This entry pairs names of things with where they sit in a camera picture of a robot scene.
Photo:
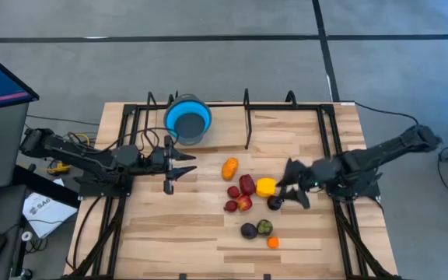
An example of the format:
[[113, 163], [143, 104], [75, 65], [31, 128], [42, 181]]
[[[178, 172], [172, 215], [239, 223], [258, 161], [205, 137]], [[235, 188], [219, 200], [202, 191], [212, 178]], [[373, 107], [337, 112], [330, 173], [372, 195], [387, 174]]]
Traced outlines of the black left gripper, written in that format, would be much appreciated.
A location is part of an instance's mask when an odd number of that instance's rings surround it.
[[150, 174], [164, 174], [163, 192], [168, 195], [174, 193], [173, 181], [178, 180], [184, 174], [196, 169], [196, 166], [183, 166], [173, 168], [173, 159], [185, 161], [196, 159], [195, 156], [182, 153], [173, 147], [174, 141], [169, 136], [164, 137], [164, 145], [156, 146], [147, 158], [145, 167]]

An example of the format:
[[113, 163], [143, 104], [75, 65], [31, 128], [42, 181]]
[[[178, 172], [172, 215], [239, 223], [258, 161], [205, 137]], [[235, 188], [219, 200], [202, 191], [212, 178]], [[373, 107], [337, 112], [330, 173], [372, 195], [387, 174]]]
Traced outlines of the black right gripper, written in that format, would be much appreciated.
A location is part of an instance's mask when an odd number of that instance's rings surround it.
[[342, 163], [338, 158], [319, 159], [311, 166], [305, 166], [299, 160], [288, 158], [282, 179], [277, 187], [286, 187], [299, 183], [299, 188], [285, 188], [282, 199], [298, 202], [304, 209], [310, 209], [310, 201], [305, 191], [315, 187], [325, 187], [334, 183], [341, 175]]

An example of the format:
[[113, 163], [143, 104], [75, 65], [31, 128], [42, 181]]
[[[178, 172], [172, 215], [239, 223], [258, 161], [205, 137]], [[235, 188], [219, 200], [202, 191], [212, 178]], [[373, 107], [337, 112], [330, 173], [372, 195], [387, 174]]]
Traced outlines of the dark maroon toy plum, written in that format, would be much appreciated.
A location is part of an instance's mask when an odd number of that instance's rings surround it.
[[278, 211], [283, 205], [284, 199], [277, 196], [271, 196], [267, 200], [267, 206], [272, 211]]

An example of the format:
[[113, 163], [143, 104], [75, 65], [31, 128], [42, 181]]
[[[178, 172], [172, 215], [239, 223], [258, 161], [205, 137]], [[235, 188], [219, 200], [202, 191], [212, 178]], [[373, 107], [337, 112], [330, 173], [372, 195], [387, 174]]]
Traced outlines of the yellow toy pepper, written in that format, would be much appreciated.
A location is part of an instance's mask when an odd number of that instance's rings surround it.
[[262, 198], [269, 198], [275, 194], [276, 181], [273, 178], [263, 177], [257, 181], [256, 195]]

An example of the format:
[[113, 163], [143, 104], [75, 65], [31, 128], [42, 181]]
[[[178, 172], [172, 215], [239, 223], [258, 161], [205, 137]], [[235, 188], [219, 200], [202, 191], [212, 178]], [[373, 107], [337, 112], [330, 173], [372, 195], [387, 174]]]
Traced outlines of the dark red toy pepper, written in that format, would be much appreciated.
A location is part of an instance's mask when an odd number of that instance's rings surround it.
[[239, 178], [240, 190], [243, 195], [251, 195], [256, 192], [256, 184], [250, 174]]

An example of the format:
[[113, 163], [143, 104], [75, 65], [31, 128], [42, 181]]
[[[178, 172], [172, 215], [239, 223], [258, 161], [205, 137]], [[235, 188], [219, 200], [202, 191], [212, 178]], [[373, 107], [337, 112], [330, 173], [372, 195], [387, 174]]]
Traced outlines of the orange oval toy fruit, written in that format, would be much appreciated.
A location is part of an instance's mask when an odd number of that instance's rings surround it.
[[222, 165], [221, 169], [221, 176], [223, 180], [232, 180], [237, 171], [238, 165], [238, 159], [233, 157], [228, 158]]

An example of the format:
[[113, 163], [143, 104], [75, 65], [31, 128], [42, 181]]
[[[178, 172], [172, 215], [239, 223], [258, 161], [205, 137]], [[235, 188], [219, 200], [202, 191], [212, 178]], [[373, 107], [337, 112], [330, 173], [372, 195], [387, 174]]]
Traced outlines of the green purple toy fruit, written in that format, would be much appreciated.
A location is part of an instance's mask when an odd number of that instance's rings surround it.
[[260, 220], [257, 225], [257, 233], [262, 236], [270, 236], [273, 231], [272, 223], [267, 219]]

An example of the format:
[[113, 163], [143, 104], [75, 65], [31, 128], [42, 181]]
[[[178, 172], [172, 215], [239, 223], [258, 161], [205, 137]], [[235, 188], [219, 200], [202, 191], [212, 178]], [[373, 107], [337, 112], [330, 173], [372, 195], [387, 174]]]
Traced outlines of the red yellow toy apple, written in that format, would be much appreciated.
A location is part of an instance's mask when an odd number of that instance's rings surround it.
[[249, 195], [240, 195], [236, 199], [236, 203], [237, 203], [238, 210], [241, 212], [245, 212], [245, 211], [249, 210], [253, 205], [253, 202]]

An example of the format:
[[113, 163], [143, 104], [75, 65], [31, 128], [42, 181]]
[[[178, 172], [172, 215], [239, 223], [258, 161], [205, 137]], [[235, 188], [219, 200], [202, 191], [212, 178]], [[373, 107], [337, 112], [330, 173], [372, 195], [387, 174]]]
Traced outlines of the dark purple toy fruit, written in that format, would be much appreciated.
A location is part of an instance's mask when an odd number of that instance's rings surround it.
[[258, 235], [256, 226], [254, 224], [251, 224], [248, 222], [244, 223], [240, 227], [240, 233], [241, 233], [241, 236], [247, 240], [252, 240], [252, 239], [256, 238]]

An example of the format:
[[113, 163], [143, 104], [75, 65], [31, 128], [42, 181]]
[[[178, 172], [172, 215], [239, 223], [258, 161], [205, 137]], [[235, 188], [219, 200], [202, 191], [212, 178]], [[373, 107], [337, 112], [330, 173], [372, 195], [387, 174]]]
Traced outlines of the blue grey collapsible bowl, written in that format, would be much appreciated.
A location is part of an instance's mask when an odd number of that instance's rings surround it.
[[167, 108], [163, 124], [181, 145], [196, 145], [212, 123], [210, 108], [193, 94], [177, 97]]

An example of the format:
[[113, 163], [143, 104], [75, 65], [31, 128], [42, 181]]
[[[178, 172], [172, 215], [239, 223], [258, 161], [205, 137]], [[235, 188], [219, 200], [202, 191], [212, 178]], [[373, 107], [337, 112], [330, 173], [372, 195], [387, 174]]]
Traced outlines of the yellow clamp tool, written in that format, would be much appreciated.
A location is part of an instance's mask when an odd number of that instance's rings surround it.
[[46, 171], [51, 176], [60, 176], [70, 172], [71, 166], [62, 161], [51, 161], [46, 168]]

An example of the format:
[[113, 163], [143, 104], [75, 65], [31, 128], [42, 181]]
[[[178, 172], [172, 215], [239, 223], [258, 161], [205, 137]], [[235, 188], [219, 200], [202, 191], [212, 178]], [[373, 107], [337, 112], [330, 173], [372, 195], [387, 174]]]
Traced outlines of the white printed booklet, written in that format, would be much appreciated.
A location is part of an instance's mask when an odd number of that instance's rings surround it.
[[76, 212], [77, 208], [37, 193], [30, 194], [23, 204], [23, 215], [40, 239], [47, 237]]

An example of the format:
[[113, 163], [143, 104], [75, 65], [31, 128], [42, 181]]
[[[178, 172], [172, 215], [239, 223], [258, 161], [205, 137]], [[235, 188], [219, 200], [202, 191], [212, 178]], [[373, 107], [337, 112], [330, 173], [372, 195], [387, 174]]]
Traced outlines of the black desk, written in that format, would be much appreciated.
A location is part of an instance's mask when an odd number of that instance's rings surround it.
[[6, 239], [0, 252], [0, 280], [19, 277], [23, 269], [26, 244], [21, 240], [25, 227], [22, 210], [28, 191], [73, 208], [80, 205], [75, 191], [16, 166], [9, 185], [0, 187], [0, 234]]

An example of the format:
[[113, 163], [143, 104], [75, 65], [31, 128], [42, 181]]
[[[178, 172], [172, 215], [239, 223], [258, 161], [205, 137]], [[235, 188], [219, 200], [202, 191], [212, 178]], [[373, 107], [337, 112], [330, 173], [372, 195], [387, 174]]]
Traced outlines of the black metal shelf bracket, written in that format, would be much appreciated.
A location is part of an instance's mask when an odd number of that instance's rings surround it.
[[148, 92], [148, 97], [147, 97], [147, 101], [146, 101], [146, 108], [145, 108], [145, 127], [144, 127], [144, 131], [142, 132], [142, 138], [144, 138], [148, 145], [154, 149], [155, 148], [155, 144], [154, 142], [151, 140], [151, 138], [148, 136], [148, 133], [151, 132], [152, 134], [156, 135], [155, 132], [151, 131], [149, 128], [149, 117], [150, 114], [152, 112], [156, 112], [157, 111], [157, 103], [156, 100], [152, 94], [151, 91]]
[[250, 96], [249, 96], [248, 88], [246, 88], [244, 90], [243, 107], [245, 110], [245, 121], [246, 121], [246, 129], [247, 129], [247, 141], [245, 144], [245, 149], [249, 149], [251, 135], [252, 135], [252, 122], [251, 122], [251, 110], [250, 110]]

